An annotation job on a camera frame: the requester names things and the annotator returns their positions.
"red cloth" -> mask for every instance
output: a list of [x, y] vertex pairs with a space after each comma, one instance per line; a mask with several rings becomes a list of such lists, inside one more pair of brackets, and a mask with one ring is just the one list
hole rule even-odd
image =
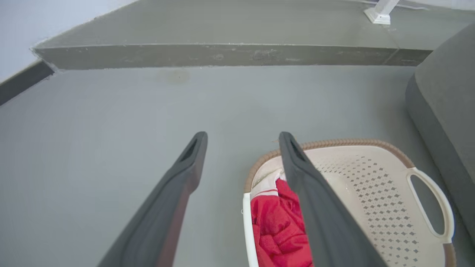
[[313, 267], [298, 196], [286, 181], [278, 179], [276, 185], [279, 196], [251, 200], [259, 267]]

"white laundry basket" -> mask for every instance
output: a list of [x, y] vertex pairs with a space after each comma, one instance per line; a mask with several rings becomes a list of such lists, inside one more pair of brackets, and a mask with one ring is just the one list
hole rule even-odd
[[[426, 174], [391, 144], [374, 139], [330, 140], [301, 145], [389, 267], [455, 267], [454, 216], [447, 198]], [[258, 267], [252, 230], [250, 192], [264, 177], [282, 169], [280, 151], [262, 156], [244, 188], [243, 215], [247, 257]], [[410, 177], [434, 193], [444, 217], [437, 234]]]

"gray sofa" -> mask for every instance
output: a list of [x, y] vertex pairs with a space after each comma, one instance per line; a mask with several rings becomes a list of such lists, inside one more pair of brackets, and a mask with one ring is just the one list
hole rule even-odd
[[406, 104], [475, 244], [475, 24], [416, 68]]

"concrete floor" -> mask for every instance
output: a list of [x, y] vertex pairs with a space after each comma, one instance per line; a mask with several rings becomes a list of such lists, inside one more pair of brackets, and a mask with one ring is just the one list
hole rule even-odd
[[[174, 266], [247, 265], [242, 193], [281, 131], [379, 138], [445, 190], [404, 105], [413, 67], [71, 71], [0, 106], [0, 266], [94, 267], [197, 131], [209, 146]], [[422, 195], [430, 218], [437, 204]], [[435, 219], [439, 229], [441, 221]], [[475, 266], [460, 223], [459, 267]]]

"white wall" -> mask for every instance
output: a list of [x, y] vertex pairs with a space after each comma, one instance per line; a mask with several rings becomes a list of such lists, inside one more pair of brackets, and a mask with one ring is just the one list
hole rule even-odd
[[0, 83], [36, 60], [30, 48], [136, 0], [0, 0]]

